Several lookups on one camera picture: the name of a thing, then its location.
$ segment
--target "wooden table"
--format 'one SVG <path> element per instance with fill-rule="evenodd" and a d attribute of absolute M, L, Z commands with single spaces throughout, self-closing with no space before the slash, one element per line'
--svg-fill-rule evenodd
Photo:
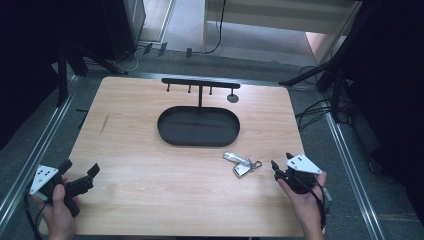
<path fill-rule="evenodd" d="M 242 85 L 204 91 L 203 106 L 223 107 L 240 120 L 226 147 L 176 147 L 164 142 L 157 119 L 167 108 L 197 105 L 198 90 L 160 80 L 105 78 L 70 155 L 67 176 L 85 176 L 98 163 L 94 188 L 80 195 L 78 234 L 143 236 L 301 236 L 289 199 L 273 177 L 271 160 L 303 152 L 288 92 Z M 231 151 L 263 166 L 242 179 Z"/>

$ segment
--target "metal bar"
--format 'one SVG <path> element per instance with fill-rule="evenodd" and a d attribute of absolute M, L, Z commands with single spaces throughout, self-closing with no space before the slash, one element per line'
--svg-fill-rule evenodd
<path fill-rule="evenodd" d="M 73 76 L 69 81 L 68 89 L 69 95 L 65 99 L 64 104 L 61 107 L 56 108 L 52 117 L 50 118 L 49 123 L 35 144 L 30 156 L 26 160 L 24 166 L 22 167 L 21 172 L 18 177 L 12 184 L 9 192 L 4 197 L 1 206 L 0 206 L 0 236 L 3 234 L 6 226 L 12 217 L 17 205 L 19 204 L 23 191 L 25 191 L 26 185 L 33 178 L 33 174 L 37 170 L 38 164 L 43 158 L 48 146 L 50 145 L 51 140 L 53 139 L 57 129 L 59 128 L 60 123 L 63 120 L 68 108 L 74 98 L 74 91 L 78 86 L 81 76 Z"/>
<path fill-rule="evenodd" d="M 324 101 L 323 106 L 329 107 L 330 104 L 327 101 Z M 386 238 L 384 236 L 383 230 L 374 211 L 374 207 L 372 206 L 368 194 L 366 193 L 362 184 L 358 171 L 356 170 L 355 163 L 353 161 L 352 155 L 350 154 L 349 147 L 346 145 L 343 133 L 339 125 L 335 123 L 331 113 L 327 113 L 326 118 L 371 239 L 384 240 Z"/>

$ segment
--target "black cable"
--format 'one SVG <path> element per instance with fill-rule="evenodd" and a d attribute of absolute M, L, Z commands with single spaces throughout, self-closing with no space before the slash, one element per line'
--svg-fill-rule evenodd
<path fill-rule="evenodd" d="M 211 54 L 211 53 L 213 53 L 213 52 L 215 52 L 215 50 L 219 47 L 219 45 L 221 44 L 221 39 L 222 39 L 222 21 L 223 21 L 223 19 L 224 19 L 224 12 L 225 12 L 225 3 L 226 3 L 227 1 L 226 0 L 224 0 L 224 4 L 222 5 L 222 12 L 221 12 L 221 21 L 220 21 L 220 24 L 219 24 L 219 41 L 218 41 L 218 44 L 216 45 L 216 47 L 213 49 L 213 50 L 211 50 L 211 51 L 209 51 L 209 52 L 204 52 L 203 54 Z"/>
<path fill-rule="evenodd" d="M 318 120 L 320 120 L 325 114 L 329 113 L 330 111 L 325 111 L 323 113 L 321 113 L 319 116 L 313 118 L 311 121 L 309 121 L 308 123 L 305 123 L 304 125 L 299 127 L 299 132 L 303 131 L 306 127 L 308 127 L 309 125 L 317 122 Z"/>
<path fill-rule="evenodd" d="M 329 101 L 329 100 L 331 100 L 331 99 L 323 99 L 323 100 L 321 100 L 321 101 L 318 101 L 318 102 L 316 102 L 316 103 L 312 104 L 311 106 L 307 107 L 307 108 L 305 109 L 305 111 L 303 111 L 303 112 L 305 113 L 305 112 L 307 112 L 309 109 L 313 108 L 315 105 L 317 105 L 317 104 L 319 104 L 319 103 L 322 103 L 322 102 L 324 102 L 324 101 Z M 301 125 L 301 123 L 302 123 L 302 118 L 303 118 L 303 116 L 301 116 L 301 117 L 300 117 L 299 122 L 298 122 L 298 126 L 300 126 L 300 125 Z"/>
<path fill-rule="evenodd" d="M 221 20 L 220 20 L 220 24 L 219 24 L 219 41 L 218 44 L 216 45 L 216 47 L 213 50 L 207 51 L 207 52 L 192 52 L 192 54 L 211 54 L 213 52 L 215 52 L 216 49 L 218 49 L 218 47 L 221 45 L 221 40 L 222 40 L 222 22 L 224 20 L 224 12 L 225 12 L 225 4 L 226 4 L 226 0 L 224 0 L 224 4 L 222 5 L 222 12 L 221 12 Z M 140 49 L 145 49 L 147 46 L 144 45 L 139 45 L 141 46 L 141 48 L 137 48 L 136 51 L 140 50 Z M 157 51 L 161 51 L 160 49 L 157 48 L 151 48 L 151 50 L 157 50 Z M 178 51 L 178 50 L 165 50 L 166 52 L 174 52 L 174 53 L 186 53 L 184 51 Z"/>
<path fill-rule="evenodd" d="M 44 202 L 44 206 L 40 209 L 40 211 L 37 214 L 37 217 L 35 218 L 35 224 L 38 224 L 38 219 L 40 218 L 40 215 L 46 206 L 47 206 L 47 202 Z"/>
<path fill-rule="evenodd" d="M 34 232 L 34 239 L 36 239 L 36 240 L 43 240 L 43 238 L 41 237 L 41 235 L 40 235 L 40 233 L 38 232 L 38 229 L 37 229 L 37 225 L 36 225 L 37 224 L 37 221 L 34 223 L 34 221 L 32 219 L 31 212 L 29 210 L 28 190 L 29 190 L 30 184 L 31 183 L 29 183 L 28 186 L 27 186 L 27 188 L 25 189 L 24 196 L 23 196 L 25 215 L 26 215 L 26 217 L 28 219 L 28 222 L 29 222 L 29 225 L 31 226 L 32 231 Z"/>

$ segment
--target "black wire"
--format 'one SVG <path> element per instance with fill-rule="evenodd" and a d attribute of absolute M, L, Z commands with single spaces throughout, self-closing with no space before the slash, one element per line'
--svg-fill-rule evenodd
<path fill-rule="evenodd" d="M 325 111 L 323 113 L 321 113 L 320 115 L 318 115 L 317 117 L 313 118 L 312 120 L 310 120 L 309 122 L 305 123 L 304 125 L 302 125 L 301 127 L 299 127 L 299 131 L 303 131 L 306 127 L 308 127 L 309 125 L 319 121 L 325 114 L 329 113 L 330 111 Z"/>
<path fill-rule="evenodd" d="M 224 0 L 224 4 L 222 5 L 222 12 L 221 12 L 221 20 L 220 20 L 220 24 L 219 24 L 219 41 L 218 44 L 216 45 L 216 47 L 213 50 L 210 50 L 208 52 L 192 52 L 192 54 L 211 54 L 213 52 L 215 52 L 216 49 L 218 49 L 218 47 L 221 45 L 221 40 L 222 40 L 222 22 L 224 20 L 224 12 L 225 12 L 225 3 L 227 1 Z M 140 49 L 145 49 L 147 46 L 144 45 L 139 45 L 141 46 L 141 48 L 137 48 L 136 51 L 140 50 Z M 162 51 L 160 49 L 157 48 L 151 48 L 152 50 L 157 50 L 157 51 Z M 186 53 L 184 51 L 178 51 L 178 50 L 165 50 L 166 52 L 174 52 L 174 53 Z"/>
<path fill-rule="evenodd" d="M 47 202 L 44 202 L 44 206 L 40 209 L 40 211 L 37 214 L 37 217 L 35 218 L 35 223 L 38 223 L 38 219 L 40 218 L 41 213 L 43 212 L 44 208 L 47 206 Z"/>
<path fill-rule="evenodd" d="M 226 0 L 224 0 L 224 4 L 222 5 L 222 12 L 221 12 L 221 21 L 220 21 L 220 24 L 219 24 L 219 41 L 218 41 L 218 44 L 216 45 L 216 47 L 213 49 L 213 50 L 211 50 L 211 51 L 209 51 L 209 52 L 204 52 L 203 54 L 211 54 L 211 53 L 213 53 L 213 52 L 215 52 L 215 50 L 219 47 L 219 45 L 221 44 L 221 39 L 222 39 L 222 21 L 223 21 L 223 19 L 224 19 L 224 11 L 225 11 L 225 3 L 226 3 L 227 1 Z"/>
<path fill-rule="evenodd" d="M 30 184 L 31 184 L 31 183 L 29 183 L 29 184 L 28 184 L 28 186 L 27 186 L 26 190 L 24 191 L 24 196 L 23 196 L 23 197 L 24 197 L 24 209 L 25 209 L 25 215 L 26 215 L 26 217 L 27 217 L 27 219 L 28 219 L 28 222 L 29 222 L 29 225 L 31 226 L 32 231 L 34 232 L 34 238 L 35 238 L 36 240 L 42 240 L 43 238 L 41 237 L 40 233 L 38 232 L 38 229 L 37 229 L 37 226 L 36 226 L 37 221 L 34 223 L 34 221 L 32 220 L 31 212 L 30 212 L 30 210 L 29 210 L 28 189 L 29 189 L 29 187 L 30 187 Z"/>

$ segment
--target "hand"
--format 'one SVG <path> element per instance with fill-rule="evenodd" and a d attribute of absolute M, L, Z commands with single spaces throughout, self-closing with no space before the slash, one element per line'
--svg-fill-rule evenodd
<path fill-rule="evenodd" d="M 72 239 L 77 230 L 75 219 L 63 203 L 65 193 L 65 187 L 62 184 L 56 185 L 52 197 L 53 206 L 47 204 L 45 207 L 44 201 L 33 195 L 34 200 L 38 204 L 38 208 L 41 210 L 44 207 L 42 214 L 49 229 L 50 240 Z"/>
<path fill-rule="evenodd" d="M 321 186 L 324 186 L 327 179 L 327 173 L 322 172 L 322 174 L 316 175 L 316 179 Z M 314 196 L 312 196 L 311 193 L 297 194 L 293 192 L 283 179 L 278 179 L 277 182 L 293 204 L 296 216 L 302 226 L 305 239 L 324 239 L 321 230 L 321 215 Z M 312 191 L 322 201 L 323 196 L 320 187 L 316 185 L 312 188 Z"/>

